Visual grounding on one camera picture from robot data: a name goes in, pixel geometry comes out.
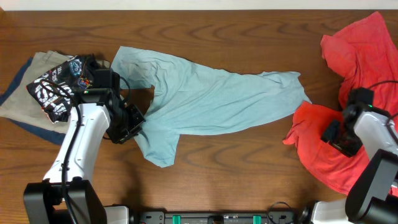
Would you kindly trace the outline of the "light blue t-shirt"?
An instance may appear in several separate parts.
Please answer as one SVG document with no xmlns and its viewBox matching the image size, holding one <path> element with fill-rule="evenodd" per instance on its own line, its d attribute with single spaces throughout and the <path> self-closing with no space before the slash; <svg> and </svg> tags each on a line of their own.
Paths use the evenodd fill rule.
<svg viewBox="0 0 398 224">
<path fill-rule="evenodd" d="M 120 47 L 111 67 L 124 88 L 154 89 L 135 140 L 159 167 L 174 164 L 183 134 L 235 133 L 289 116 L 308 100 L 298 72 L 241 75 L 133 47 Z"/>
</svg>

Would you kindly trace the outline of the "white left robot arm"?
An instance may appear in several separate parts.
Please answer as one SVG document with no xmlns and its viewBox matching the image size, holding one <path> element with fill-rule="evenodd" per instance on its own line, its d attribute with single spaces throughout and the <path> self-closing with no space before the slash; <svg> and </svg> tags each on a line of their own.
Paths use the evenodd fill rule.
<svg viewBox="0 0 398 224">
<path fill-rule="evenodd" d="M 68 98 L 68 131 L 56 160 L 41 182 L 27 184 L 23 200 L 30 223 L 130 223 L 125 205 L 105 207 L 91 182 L 103 139 L 122 144 L 136 136 L 145 121 L 135 105 L 120 96 L 123 80 L 111 69 L 99 69 L 86 87 L 65 89 L 65 83 L 38 78 L 42 90 Z"/>
</svg>

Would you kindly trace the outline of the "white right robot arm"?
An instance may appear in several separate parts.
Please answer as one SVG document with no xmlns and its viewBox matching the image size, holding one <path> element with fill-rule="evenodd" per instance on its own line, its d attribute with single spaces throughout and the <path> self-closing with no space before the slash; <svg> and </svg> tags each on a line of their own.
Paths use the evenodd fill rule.
<svg viewBox="0 0 398 224">
<path fill-rule="evenodd" d="M 374 92 L 350 92 L 343 121 L 334 120 L 321 136 L 347 157 L 364 147 L 369 164 L 344 200 L 314 204 L 310 223 L 397 223 L 397 132 L 389 112 L 373 105 Z"/>
</svg>

